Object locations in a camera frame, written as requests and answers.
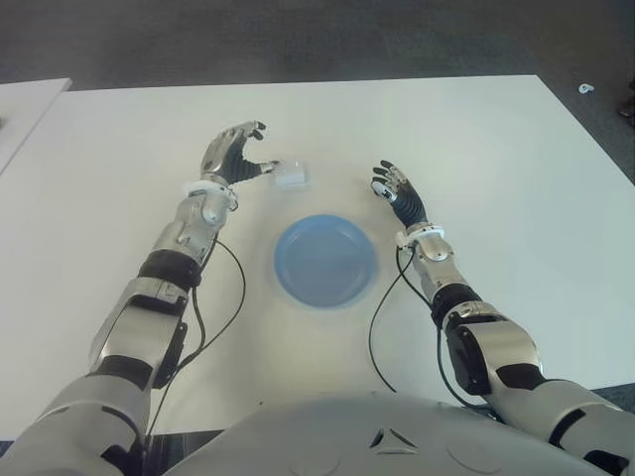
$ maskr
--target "white table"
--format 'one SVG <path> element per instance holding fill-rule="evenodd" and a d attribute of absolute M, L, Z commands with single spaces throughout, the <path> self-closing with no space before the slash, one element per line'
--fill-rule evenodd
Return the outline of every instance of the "white table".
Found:
<path fill-rule="evenodd" d="M 221 240 L 244 264 L 245 307 L 179 376 L 157 431 L 225 428 L 261 402 L 383 389 L 366 336 L 396 276 L 399 224 L 369 188 L 381 159 L 411 178 L 474 288 L 530 331 L 548 377 L 635 381 L 635 188 L 536 76 L 68 92 L 0 177 L 0 437 L 85 372 L 92 335 L 207 143 L 251 119 L 269 131 L 248 155 L 300 159 L 310 185 L 236 187 Z M 375 283 L 342 310 L 294 302 L 273 275 L 276 240 L 313 213 L 352 220 L 376 247 Z M 236 307 L 238 276 L 218 250 L 199 293 L 208 335 Z M 197 340 L 193 326 L 190 349 Z M 429 313 L 403 285 L 375 348 L 397 389 L 452 402 Z"/>
<path fill-rule="evenodd" d="M 69 79 L 0 84 L 0 174 Z"/>

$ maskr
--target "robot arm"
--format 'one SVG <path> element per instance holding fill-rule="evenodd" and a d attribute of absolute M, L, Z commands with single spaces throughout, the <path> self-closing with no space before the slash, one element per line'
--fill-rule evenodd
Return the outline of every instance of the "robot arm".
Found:
<path fill-rule="evenodd" d="M 433 322 L 446 336 L 460 386 L 485 399 L 508 424 L 609 474 L 623 474 L 633 457 L 635 416 L 578 384 L 546 379 L 531 336 L 470 287 L 443 229 L 428 221 L 410 182 L 392 164 L 382 166 L 374 170 L 381 177 L 372 188 L 406 226 L 398 244 L 415 253 Z"/>
<path fill-rule="evenodd" d="M 140 474 L 150 391 L 175 372 L 187 326 L 182 322 L 201 266 L 237 206 L 230 186 L 270 172 L 244 160 L 248 138 L 264 125 L 245 123 L 214 139 L 174 221 L 98 331 L 90 372 L 69 386 L 0 460 L 3 475 Z"/>

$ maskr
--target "black wire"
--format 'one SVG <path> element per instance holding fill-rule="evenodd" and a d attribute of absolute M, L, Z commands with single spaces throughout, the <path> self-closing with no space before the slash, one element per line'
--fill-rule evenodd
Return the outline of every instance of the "black wire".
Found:
<path fill-rule="evenodd" d="M 415 257 L 415 253 L 413 252 L 413 254 L 410 257 L 410 261 L 413 261 L 413 258 Z M 395 253 L 395 263 L 397 264 L 397 269 L 399 270 L 399 276 L 401 276 L 403 278 L 403 280 L 406 282 L 406 284 L 408 285 L 408 287 L 413 290 L 413 292 L 423 301 L 426 303 L 426 306 L 430 309 L 433 310 L 432 305 L 430 304 L 430 301 L 423 295 L 423 293 L 421 291 L 419 291 L 415 285 L 413 285 L 410 280 L 408 279 L 408 277 L 405 274 L 405 269 L 402 270 L 401 268 L 401 261 L 399 261 L 399 248 L 397 248 L 397 253 Z"/>
<path fill-rule="evenodd" d="M 247 280 L 245 278 L 245 271 L 243 270 L 242 265 L 240 264 L 240 260 L 238 260 L 236 255 L 224 243 L 222 243 L 221 241 L 218 241 L 216 239 L 216 237 L 214 237 L 214 245 L 216 243 L 219 244 L 220 246 L 222 246 L 225 249 L 225 251 L 227 251 L 227 253 L 229 253 L 229 255 L 233 258 L 234 262 L 238 266 L 238 270 L 240 271 L 240 278 L 242 280 L 242 295 L 240 297 L 240 303 L 238 304 L 238 307 L 236 307 L 236 310 L 234 311 L 233 315 L 229 318 L 229 320 L 227 320 L 225 325 L 223 325 L 222 328 L 209 340 L 209 342 L 205 343 L 204 345 L 200 345 L 196 350 L 194 350 L 193 353 L 191 353 L 185 359 L 183 359 L 181 361 L 181 363 L 177 366 L 177 369 L 175 370 L 174 374 L 172 374 L 172 377 L 171 377 L 170 381 L 168 382 L 168 386 L 166 387 L 166 390 L 163 392 L 163 395 L 161 396 L 161 400 L 159 401 L 159 405 L 157 406 L 157 411 L 155 412 L 155 416 L 154 416 L 154 418 L 152 420 L 152 424 L 150 425 L 150 427 L 148 429 L 148 434 L 152 434 L 152 431 L 154 430 L 155 425 L 157 424 L 157 418 L 159 417 L 159 412 L 161 411 L 161 408 L 163 407 L 163 403 L 166 400 L 166 396 L 168 395 L 168 390 L 172 386 L 172 383 L 175 381 L 177 375 L 179 375 L 179 373 L 188 364 L 190 364 L 207 347 L 209 347 L 216 339 L 218 339 L 218 337 L 220 337 L 220 335 L 227 329 L 227 327 L 229 327 L 229 325 L 231 325 L 231 323 L 236 319 L 236 317 L 240 313 L 240 310 L 242 309 L 243 304 L 245 303 L 245 296 L 247 294 Z M 207 265 L 207 261 L 209 261 L 209 256 L 211 256 L 211 251 L 213 251 L 213 246 L 214 245 L 212 245 L 212 248 L 210 249 L 209 254 L 207 255 L 207 257 L 205 258 L 205 261 L 201 265 L 201 270 L 204 268 L 204 266 Z M 199 325 L 201 325 L 202 324 L 202 317 L 200 315 L 200 310 L 198 309 L 198 305 L 196 305 L 194 307 L 194 313 L 196 314 L 196 320 L 199 322 Z M 203 329 L 204 329 L 204 324 L 201 327 L 201 333 L 202 333 Z"/>
<path fill-rule="evenodd" d="M 399 260 L 399 248 L 397 248 L 397 251 L 395 252 L 395 257 L 397 260 Z M 413 258 L 414 258 L 414 255 L 410 257 L 410 260 L 408 261 L 406 268 L 399 271 L 399 275 L 397 275 L 397 278 L 393 280 L 392 284 L 386 290 L 386 293 L 384 293 L 384 296 L 381 298 L 381 300 L 379 301 L 379 304 L 377 304 L 377 307 L 375 308 L 375 313 L 373 314 L 373 318 L 370 319 L 370 327 L 368 328 L 368 353 L 370 354 L 370 361 L 372 362 L 373 367 L 375 368 L 375 372 L 377 373 L 379 378 L 384 382 L 384 384 L 386 384 L 386 387 L 388 387 L 390 390 L 392 390 L 395 393 L 397 393 L 395 388 L 392 385 L 390 385 L 390 383 L 384 377 L 384 374 L 382 374 L 381 370 L 379 370 L 379 367 L 377 367 L 377 362 L 375 361 L 375 354 L 373 352 L 373 344 L 372 344 L 373 328 L 375 326 L 375 320 L 377 319 L 377 315 L 379 314 L 379 309 L 381 309 L 381 306 L 384 304 L 384 301 L 386 300 L 390 292 L 393 291 L 393 288 L 395 288 L 395 285 L 397 284 L 399 279 L 404 276 L 404 273 L 406 272 L 410 264 L 413 262 Z"/>
<path fill-rule="evenodd" d="M 442 360 L 442 357 L 441 357 L 441 329 L 439 327 L 437 327 L 437 364 L 439 365 L 439 372 L 441 373 L 441 378 L 444 379 L 445 387 L 452 394 L 452 396 L 455 397 L 464 407 L 468 407 L 469 409 L 472 409 L 472 410 L 488 410 L 490 408 L 489 405 L 471 404 L 470 402 L 462 398 L 461 395 L 459 395 L 454 390 L 452 385 L 449 384 L 449 380 L 447 379 L 447 375 L 445 374 L 445 370 L 444 370 L 444 361 Z"/>
<path fill-rule="evenodd" d="M 373 367 L 375 368 L 375 371 L 377 372 L 377 375 L 384 382 L 384 384 L 386 384 L 386 386 L 390 390 L 395 392 L 395 393 L 397 391 L 386 380 L 386 378 L 383 376 L 383 374 L 381 373 L 381 371 L 377 367 L 377 363 L 375 362 L 375 357 L 373 355 L 373 350 L 372 350 L 372 345 L 371 345 L 372 330 L 373 330 L 373 324 L 375 323 L 375 319 L 377 317 L 379 309 L 381 308 L 382 304 L 384 303 L 384 300 L 386 300 L 386 298 L 388 297 L 388 294 L 393 290 L 393 288 L 395 287 L 395 285 L 397 284 L 397 282 L 399 281 L 400 278 L 403 279 L 406 282 L 406 284 L 408 285 L 408 287 L 421 299 L 421 301 L 430 310 L 432 310 L 432 306 L 430 304 L 430 301 L 415 287 L 415 285 L 413 285 L 410 282 L 410 280 L 406 276 L 406 270 L 412 264 L 414 257 L 415 257 L 415 254 L 413 252 L 413 254 L 410 256 L 410 260 L 408 260 L 408 264 L 406 265 L 406 267 L 402 268 L 401 267 L 401 261 L 399 260 L 399 247 L 396 249 L 396 251 L 395 251 L 395 264 L 397 265 L 397 269 L 399 270 L 399 275 L 397 275 L 397 278 L 395 278 L 395 281 L 393 281 L 393 283 L 390 285 L 390 287 L 388 288 L 388 290 L 386 291 L 386 293 L 384 294 L 384 296 L 380 300 L 379 305 L 377 305 L 377 308 L 375 309 L 375 313 L 373 314 L 373 318 L 370 321 L 370 329 L 369 329 L 369 332 L 368 332 L 368 349 L 370 351 L 370 360 L 371 360 L 371 362 L 373 364 Z M 474 404 L 471 404 L 470 402 L 468 402 L 467 400 L 462 398 L 454 390 L 454 388 L 450 384 L 449 380 L 447 379 L 447 375 L 445 374 L 444 363 L 443 363 L 442 355 L 441 355 L 441 343 L 442 343 L 441 342 L 441 329 L 437 328 L 437 364 L 439 365 L 439 372 L 441 373 L 441 378 L 443 379 L 445 387 L 447 388 L 447 390 L 452 394 L 453 397 L 455 397 L 458 400 L 459 403 L 461 403 L 463 406 L 465 406 L 465 407 L 467 407 L 469 409 L 480 410 L 480 411 L 490 409 L 489 405 L 474 405 Z"/>
<path fill-rule="evenodd" d="M 209 262 L 209 258 L 211 258 L 211 254 L 214 252 L 214 248 L 216 247 L 216 243 L 218 242 L 218 233 L 214 235 L 213 241 L 211 242 L 211 246 L 209 247 L 209 251 L 207 252 L 207 256 L 202 261 L 200 265 L 200 269 L 198 270 L 198 275 L 202 275 L 207 263 Z M 194 352 L 200 352 L 202 346 L 205 345 L 205 340 L 207 339 L 205 323 L 202 320 L 202 315 L 200 314 L 200 309 L 198 308 L 198 293 L 196 289 L 199 285 L 194 286 L 191 289 L 191 305 L 194 309 L 194 316 L 196 317 L 196 322 L 198 323 L 198 330 L 200 331 L 200 343 Z"/>

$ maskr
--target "gray carpet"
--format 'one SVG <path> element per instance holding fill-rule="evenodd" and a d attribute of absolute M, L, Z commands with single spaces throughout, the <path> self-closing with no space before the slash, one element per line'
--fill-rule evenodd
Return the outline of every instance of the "gray carpet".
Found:
<path fill-rule="evenodd" d="M 0 2 L 0 83 L 70 76 L 73 88 L 93 89 L 535 73 L 633 181 L 635 134 L 615 110 L 632 94 L 634 53 L 633 0 Z M 581 82 L 595 91 L 580 95 Z M 634 386 L 598 392 L 635 410 Z"/>

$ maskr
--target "blue plate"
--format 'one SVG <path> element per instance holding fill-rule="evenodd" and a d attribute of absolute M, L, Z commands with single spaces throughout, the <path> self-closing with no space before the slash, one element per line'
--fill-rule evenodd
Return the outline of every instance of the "blue plate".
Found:
<path fill-rule="evenodd" d="M 350 221 L 313 215 L 283 233 L 274 265 L 291 296 L 308 305 L 333 307 L 350 301 L 368 286 L 377 261 L 373 245 Z"/>

